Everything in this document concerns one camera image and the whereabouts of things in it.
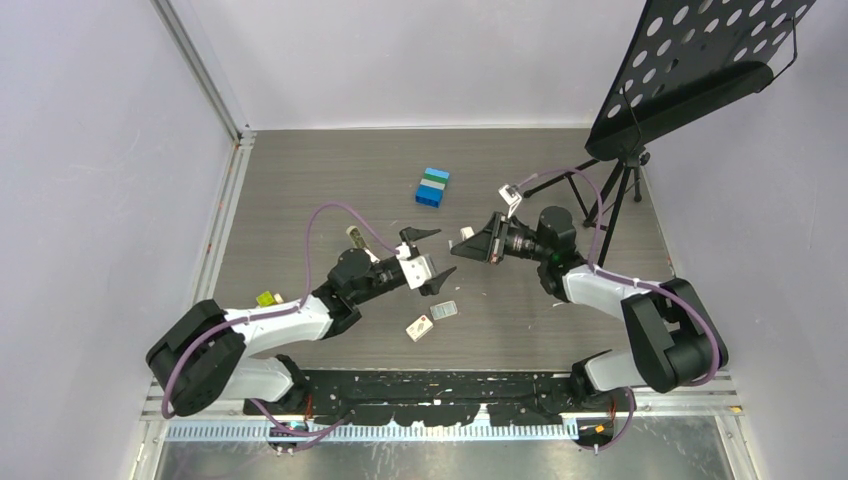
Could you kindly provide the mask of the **olive green white stapler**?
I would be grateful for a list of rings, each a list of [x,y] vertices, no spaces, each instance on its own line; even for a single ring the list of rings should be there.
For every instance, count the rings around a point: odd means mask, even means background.
[[[360,229],[357,226],[349,226],[346,229],[346,234],[353,243],[354,247],[366,253],[372,263],[377,263],[379,261],[379,258],[371,251],[367,241],[365,240],[364,236],[362,235]]]

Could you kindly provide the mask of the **clear staples tray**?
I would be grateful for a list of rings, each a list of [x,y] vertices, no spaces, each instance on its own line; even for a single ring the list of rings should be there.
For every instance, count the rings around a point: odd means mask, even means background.
[[[430,307],[433,320],[443,320],[458,314],[458,307],[454,301],[442,302]]]

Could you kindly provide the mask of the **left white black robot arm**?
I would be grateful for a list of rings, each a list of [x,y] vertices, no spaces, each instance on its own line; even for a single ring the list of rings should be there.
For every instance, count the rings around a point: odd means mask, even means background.
[[[379,261],[362,249],[348,249],[326,280],[298,300],[253,309],[224,309],[213,299],[195,303],[146,355],[163,389],[163,416],[191,416],[225,399],[298,412],[307,389],[296,366],[260,353],[341,335],[361,319],[360,305],[399,288],[438,294],[453,271],[438,271],[415,244],[432,234],[402,229],[396,254]]]

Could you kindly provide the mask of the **white staples box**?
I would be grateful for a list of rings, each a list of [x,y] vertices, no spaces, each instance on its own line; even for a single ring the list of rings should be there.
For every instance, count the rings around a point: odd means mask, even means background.
[[[405,332],[413,342],[418,342],[433,328],[434,322],[427,315],[421,315],[406,327]]]

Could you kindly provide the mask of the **small white stapler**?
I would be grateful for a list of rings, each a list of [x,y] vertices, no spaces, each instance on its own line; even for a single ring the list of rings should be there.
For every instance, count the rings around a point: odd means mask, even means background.
[[[463,241],[470,239],[475,234],[472,227],[467,226],[460,229],[460,236]]]

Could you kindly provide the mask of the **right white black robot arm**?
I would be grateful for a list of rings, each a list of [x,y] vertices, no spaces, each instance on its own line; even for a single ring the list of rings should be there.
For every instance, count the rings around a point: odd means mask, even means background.
[[[627,349],[605,351],[572,366],[571,397],[584,410],[598,409],[618,388],[647,386],[667,393],[702,385],[729,360],[690,282],[631,279],[589,262],[577,250],[572,215],[563,207],[543,209],[535,228],[495,212],[450,252],[492,265],[506,257],[532,260],[547,294],[623,322]]]

